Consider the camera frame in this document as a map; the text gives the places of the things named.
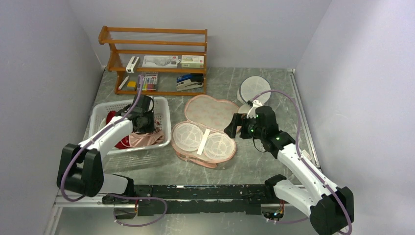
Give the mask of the floral peach laundry bag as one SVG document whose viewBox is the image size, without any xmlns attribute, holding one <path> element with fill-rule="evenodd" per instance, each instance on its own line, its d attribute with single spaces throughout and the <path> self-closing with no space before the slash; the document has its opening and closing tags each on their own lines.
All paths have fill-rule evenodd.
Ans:
<svg viewBox="0 0 415 235">
<path fill-rule="evenodd" d="M 186 120 L 172 128 L 171 144 L 179 159 L 207 168 L 230 160 L 236 143 L 224 133 L 239 107 L 231 101 L 201 94 L 184 107 Z"/>
</svg>

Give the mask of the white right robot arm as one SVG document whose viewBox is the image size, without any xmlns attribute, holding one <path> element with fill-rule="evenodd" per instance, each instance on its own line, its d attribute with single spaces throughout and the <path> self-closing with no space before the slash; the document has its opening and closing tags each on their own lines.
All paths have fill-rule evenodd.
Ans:
<svg viewBox="0 0 415 235">
<path fill-rule="evenodd" d="M 257 107 L 254 117 L 235 113 L 224 132 L 234 138 L 240 128 L 240 138 L 260 140 L 266 152 L 283 163 L 302 183 L 293 185 L 282 175 L 267 180 L 264 197 L 275 203 L 288 202 L 307 216 L 320 235 L 340 233 L 347 228 L 351 234 L 354 221 L 354 196 L 348 187 L 340 188 L 303 156 L 296 141 L 279 129 L 276 114 L 269 106 Z"/>
</svg>

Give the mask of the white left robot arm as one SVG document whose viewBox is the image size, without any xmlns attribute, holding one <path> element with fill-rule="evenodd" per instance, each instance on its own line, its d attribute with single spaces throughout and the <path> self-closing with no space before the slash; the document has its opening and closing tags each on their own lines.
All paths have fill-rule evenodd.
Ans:
<svg viewBox="0 0 415 235">
<path fill-rule="evenodd" d="M 66 191 L 80 194 L 80 199 L 108 193 L 124 204 L 134 200 L 134 181 L 125 176 L 105 174 L 102 161 L 117 143 L 130 134 L 147 134 L 155 130 L 154 107 L 152 97 L 138 94 L 133 104 L 116 112 L 96 134 L 79 144 L 69 143 L 63 148 L 57 186 L 66 200 L 76 201 L 69 198 Z"/>
</svg>

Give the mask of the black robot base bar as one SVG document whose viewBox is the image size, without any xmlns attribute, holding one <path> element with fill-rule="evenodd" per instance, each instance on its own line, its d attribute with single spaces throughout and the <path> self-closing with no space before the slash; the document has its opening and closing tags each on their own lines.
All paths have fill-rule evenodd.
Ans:
<svg viewBox="0 0 415 235">
<path fill-rule="evenodd" d="M 283 201 L 270 186 L 247 185 L 135 185 L 133 199 L 105 195 L 103 205 L 133 206 L 138 216 L 243 212 L 261 215 L 262 208 L 279 208 Z"/>
</svg>

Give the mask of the pink satin bra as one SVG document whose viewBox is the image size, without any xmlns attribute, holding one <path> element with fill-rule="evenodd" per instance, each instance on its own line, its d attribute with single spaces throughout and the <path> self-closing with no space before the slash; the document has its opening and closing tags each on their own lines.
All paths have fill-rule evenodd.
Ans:
<svg viewBox="0 0 415 235">
<path fill-rule="evenodd" d="M 164 141 L 164 132 L 157 128 L 152 133 L 146 134 L 137 134 L 131 133 L 128 136 L 128 144 L 127 146 L 136 148 L 136 147 L 145 147 L 150 145 L 155 145 L 162 143 Z"/>
</svg>

